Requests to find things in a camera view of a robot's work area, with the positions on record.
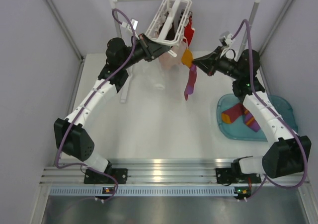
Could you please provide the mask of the pink sock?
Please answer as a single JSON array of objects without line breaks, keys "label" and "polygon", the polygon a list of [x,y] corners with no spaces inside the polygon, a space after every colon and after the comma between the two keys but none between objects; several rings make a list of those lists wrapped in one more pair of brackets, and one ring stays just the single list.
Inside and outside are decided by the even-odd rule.
[{"label": "pink sock", "polygon": [[170,70],[172,66],[179,65],[181,63],[181,58],[184,54],[186,47],[180,46],[173,46],[172,51],[176,53],[176,57],[172,56],[169,53],[164,53],[159,57],[159,62],[161,67],[164,70]]}]

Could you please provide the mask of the white sock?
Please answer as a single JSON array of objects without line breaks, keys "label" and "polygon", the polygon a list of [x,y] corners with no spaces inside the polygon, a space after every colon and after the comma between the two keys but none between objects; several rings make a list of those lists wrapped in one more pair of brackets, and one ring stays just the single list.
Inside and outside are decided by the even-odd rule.
[{"label": "white sock", "polygon": [[158,61],[145,63],[142,71],[149,85],[158,90],[165,89],[164,74]]}]

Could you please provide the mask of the white plastic clip hanger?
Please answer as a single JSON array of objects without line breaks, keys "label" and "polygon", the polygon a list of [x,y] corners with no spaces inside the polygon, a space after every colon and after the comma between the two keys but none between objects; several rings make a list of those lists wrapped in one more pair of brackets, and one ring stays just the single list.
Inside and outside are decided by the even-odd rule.
[{"label": "white plastic clip hanger", "polygon": [[[184,27],[192,6],[191,0],[163,0],[156,12],[145,35],[152,41],[168,45],[169,47],[179,46],[184,38]],[[171,24],[175,22],[177,26],[181,10],[184,14],[181,23],[177,28],[175,37],[172,40],[166,40]]]}]

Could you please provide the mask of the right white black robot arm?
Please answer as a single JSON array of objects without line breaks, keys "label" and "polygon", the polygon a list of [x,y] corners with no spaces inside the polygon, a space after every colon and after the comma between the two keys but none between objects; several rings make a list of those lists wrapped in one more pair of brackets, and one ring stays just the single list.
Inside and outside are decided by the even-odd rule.
[{"label": "right white black robot arm", "polygon": [[234,79],[233,93],[250,112],[266,136],[270,147],[262,156],[246,156],[231,163],[232,177],[245,182],[250,174],[262,174],[264,179],[279,187],[275,178],[302,173],[300,182],[291,189],[299,188],[306,180],[311,141],[299,136],[277,112],[259,82],[256,74],[260,67],[260,55],[249,48],[238,61],[221,55],[221,47],[193,60],[193,65],[208,76],[220,72]]}]

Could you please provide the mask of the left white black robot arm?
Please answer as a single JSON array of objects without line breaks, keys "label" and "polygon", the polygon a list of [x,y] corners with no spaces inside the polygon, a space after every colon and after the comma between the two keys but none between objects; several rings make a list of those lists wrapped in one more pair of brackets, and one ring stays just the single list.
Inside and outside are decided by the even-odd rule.
[{"label": "left white black robot arm", "polygon": [[88,127],[98,116],[107,102],[124,86],[128,79],[127,69],[141,60],[151,62],[171,47],[157,43],[145,34],[131,37],[129,47],[119,37],[112,38],[107,43],[106,64],[97,80],[80,103],[65,119],[58,118],[54,122],[54,135],[58,150],[55,166],[59,165],[60,153],[65,153],[78,160],[77,165],[85,166],[102,183],[114,182],[112,164],[96,150]]}]

